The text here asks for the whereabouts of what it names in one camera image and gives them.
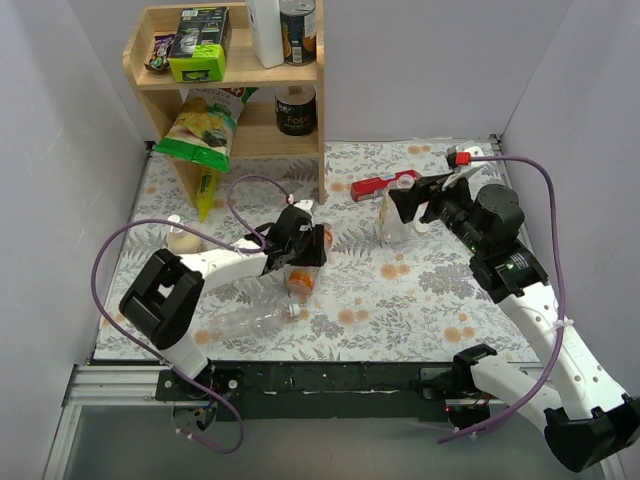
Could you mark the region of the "white bottle cap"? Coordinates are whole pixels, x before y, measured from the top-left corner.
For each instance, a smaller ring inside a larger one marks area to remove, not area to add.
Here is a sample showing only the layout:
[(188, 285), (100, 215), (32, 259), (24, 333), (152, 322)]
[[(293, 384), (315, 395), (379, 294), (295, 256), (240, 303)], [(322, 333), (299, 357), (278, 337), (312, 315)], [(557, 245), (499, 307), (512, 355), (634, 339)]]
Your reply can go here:
[(422, 223), (420, 221), (417, 221), (417, 222), (414, 223), (414, 230), (417, 233), (424, 234), (429, 230), (429, 225), (425, 224), (425, 223)]

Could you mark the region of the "clear plastic bottle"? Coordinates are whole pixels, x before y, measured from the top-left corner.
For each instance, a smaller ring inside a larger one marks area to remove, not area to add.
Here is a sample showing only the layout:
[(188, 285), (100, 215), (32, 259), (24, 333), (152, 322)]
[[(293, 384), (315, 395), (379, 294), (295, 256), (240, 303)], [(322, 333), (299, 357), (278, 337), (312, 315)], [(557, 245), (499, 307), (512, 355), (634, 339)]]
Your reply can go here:
[(382, 245), (398, 245), (411, 239), (414, 227), (412, 223), (404, 224), (398, 214), (395, 203), (390, 197), (394, 189), (410, 189), (415, 179), (407, 174), (393, 180), (384, 190), (378, 220), (378, 239)]

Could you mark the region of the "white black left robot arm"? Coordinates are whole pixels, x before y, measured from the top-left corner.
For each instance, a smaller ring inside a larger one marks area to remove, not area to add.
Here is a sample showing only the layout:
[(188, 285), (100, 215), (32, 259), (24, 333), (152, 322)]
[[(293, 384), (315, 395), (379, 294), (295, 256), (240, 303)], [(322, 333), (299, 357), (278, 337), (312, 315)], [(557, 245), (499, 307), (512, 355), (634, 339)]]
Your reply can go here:
[(164, 360), (181, 371), (178, 387), (193, 400), (205, 398), (213, 377), (208, 359), (188, 335), (203, 290), (244, 278), (260, 277), (285, 266), (321, 267), (326, 262), (324, 226), (313, 220), (314, 202), (286, 206), (276, 222), (265, 224), (265, 249), (250, 233), (228, 249), (175, 255), (153, 253), (119, 304), (120, 313)]

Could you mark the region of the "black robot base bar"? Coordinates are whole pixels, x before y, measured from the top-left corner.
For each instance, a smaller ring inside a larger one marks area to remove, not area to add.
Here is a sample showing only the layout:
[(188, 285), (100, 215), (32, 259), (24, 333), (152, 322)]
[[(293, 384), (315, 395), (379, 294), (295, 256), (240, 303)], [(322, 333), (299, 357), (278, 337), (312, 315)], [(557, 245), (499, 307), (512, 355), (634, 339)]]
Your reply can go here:
[(491, 395), (462, 387), (451, 362), (216, 361), (188, 383), (160, 372), (155, 398), (213, 420), (416, 419), (466, 428), (490, 416)]

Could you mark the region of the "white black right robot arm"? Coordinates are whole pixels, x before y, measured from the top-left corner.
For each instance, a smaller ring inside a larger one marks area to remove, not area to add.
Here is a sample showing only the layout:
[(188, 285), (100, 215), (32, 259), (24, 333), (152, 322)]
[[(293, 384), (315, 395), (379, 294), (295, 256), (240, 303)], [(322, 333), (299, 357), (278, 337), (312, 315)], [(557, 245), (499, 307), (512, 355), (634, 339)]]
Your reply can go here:
[(536, 257), (519, 241), (524, 213), (517, 194), (500, 184), (472, 195), (466, 179), (423, 177), (390, 199), (400, 220), (441, 221), (472, 253), (473, 277), (516, 325), (539, 360), (550, 367), (534, 395), (535, 380), (481, 344), (455, 355), (449, 375), (464, 397), (485, 391), (534, 424), (568, 470), (586, 468), (639, 438), (639, 400), (614, 380), (591, 353), (559, 301)]

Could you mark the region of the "beige soap pump bottle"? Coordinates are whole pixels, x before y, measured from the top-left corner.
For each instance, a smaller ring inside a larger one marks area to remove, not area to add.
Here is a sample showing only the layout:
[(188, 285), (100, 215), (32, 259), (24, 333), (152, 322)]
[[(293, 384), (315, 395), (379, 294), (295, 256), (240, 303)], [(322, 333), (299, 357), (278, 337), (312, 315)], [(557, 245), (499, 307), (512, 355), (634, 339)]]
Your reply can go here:
[(204, 250), (204, 242), (199, 236), (176, 226), (169, 227), (167, 246), (175, 255), (196, 254)]

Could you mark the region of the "red toothpaste box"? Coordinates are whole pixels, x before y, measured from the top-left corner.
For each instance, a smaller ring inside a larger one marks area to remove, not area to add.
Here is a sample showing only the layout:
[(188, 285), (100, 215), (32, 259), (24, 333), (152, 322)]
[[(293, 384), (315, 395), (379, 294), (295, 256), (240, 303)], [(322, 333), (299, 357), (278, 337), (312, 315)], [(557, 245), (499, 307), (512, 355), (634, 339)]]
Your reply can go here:
[(349, 191), (351, 199), (354, 202), (360, 202), (379, 197), (391, 183), (402, 176), (417, 179), (421, 177), (421, 174), (415, 170), (404, 170), (391, 175), (371, 177), (353, 182)]

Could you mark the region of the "yellow green snack packet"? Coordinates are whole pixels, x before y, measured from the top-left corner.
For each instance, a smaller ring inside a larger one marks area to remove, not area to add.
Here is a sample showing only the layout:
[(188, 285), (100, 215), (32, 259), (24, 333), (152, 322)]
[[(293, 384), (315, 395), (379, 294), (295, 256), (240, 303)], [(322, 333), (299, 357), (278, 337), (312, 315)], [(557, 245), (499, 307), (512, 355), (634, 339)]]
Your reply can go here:
[(203, 169), (196, 202), (201, 223), (207, 220), (209, 212), (213, 208), (217, 178), (218, 172), (216, 170), (211, 168)]

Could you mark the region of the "black label jar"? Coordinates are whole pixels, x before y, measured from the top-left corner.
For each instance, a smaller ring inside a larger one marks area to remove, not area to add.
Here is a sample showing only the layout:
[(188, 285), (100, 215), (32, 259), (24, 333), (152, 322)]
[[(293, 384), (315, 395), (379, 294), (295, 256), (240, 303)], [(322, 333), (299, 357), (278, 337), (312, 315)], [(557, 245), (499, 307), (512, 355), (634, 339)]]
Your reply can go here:
[(316, 90), (313, 86), (287, 86), (275, 92), (276, 124), (289, 136), (310, 135), (317, 125)]

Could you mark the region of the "green cassava chips bag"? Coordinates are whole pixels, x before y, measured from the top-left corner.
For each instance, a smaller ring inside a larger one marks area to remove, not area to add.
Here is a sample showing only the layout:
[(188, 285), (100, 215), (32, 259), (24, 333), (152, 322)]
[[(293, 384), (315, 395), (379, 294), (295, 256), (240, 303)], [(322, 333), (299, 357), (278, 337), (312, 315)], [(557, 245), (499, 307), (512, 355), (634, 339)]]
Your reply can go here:
[(156, 151), (228, 173), (239, 117), (257, 90), (257, 87), (191, 89)]

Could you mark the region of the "tin can orange label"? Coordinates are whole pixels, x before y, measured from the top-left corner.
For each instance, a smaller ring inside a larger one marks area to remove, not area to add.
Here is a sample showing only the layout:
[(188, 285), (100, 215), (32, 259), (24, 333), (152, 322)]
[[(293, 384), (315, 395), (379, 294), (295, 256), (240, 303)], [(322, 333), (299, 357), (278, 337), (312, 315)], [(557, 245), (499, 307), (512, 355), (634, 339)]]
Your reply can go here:
[(316, 2), (281, 0), (280, 24), (284, 61), (302, 66), (316, 59)]

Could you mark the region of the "green black box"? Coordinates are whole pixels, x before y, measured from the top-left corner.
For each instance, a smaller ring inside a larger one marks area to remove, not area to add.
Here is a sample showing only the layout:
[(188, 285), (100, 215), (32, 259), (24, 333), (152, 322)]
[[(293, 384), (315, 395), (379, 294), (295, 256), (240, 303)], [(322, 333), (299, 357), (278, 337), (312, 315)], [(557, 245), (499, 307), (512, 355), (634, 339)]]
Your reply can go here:
[(169, 53), (169, 65), (175, 81), (222, 81), (230, 38), (227, 6), (183, 9)]

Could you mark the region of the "purple candy packet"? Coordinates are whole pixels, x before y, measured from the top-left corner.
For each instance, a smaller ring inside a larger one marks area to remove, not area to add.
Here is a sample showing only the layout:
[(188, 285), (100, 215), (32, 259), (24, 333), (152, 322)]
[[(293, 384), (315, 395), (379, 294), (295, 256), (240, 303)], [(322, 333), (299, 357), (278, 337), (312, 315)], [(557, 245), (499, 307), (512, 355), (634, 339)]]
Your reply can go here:
[(154, 37), (152, 54), (149, 60), (144, 64), (147, 71), (160, 74), (169, 69), (169, 54), (174, 40), (174, 34), (156, 35)]

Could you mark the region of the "white carton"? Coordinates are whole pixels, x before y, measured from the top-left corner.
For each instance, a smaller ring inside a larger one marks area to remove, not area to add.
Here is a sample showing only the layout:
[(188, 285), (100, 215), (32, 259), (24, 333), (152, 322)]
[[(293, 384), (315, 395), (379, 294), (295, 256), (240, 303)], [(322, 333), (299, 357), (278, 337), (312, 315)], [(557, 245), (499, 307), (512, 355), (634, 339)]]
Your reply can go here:
[(246, 0), (254, 53), (266, 69), (284, 63), (278, 0)]

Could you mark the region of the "aluminium table edge rail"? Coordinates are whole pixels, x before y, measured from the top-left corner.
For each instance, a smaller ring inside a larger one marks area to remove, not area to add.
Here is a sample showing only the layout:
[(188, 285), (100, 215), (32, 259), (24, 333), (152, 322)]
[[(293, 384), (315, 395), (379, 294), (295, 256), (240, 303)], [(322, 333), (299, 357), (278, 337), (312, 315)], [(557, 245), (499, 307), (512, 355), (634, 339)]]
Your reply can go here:
[(150, 364), (74, 366), (42, 478), (63, 478), (84, 407), (151, 404), (161, 370)]

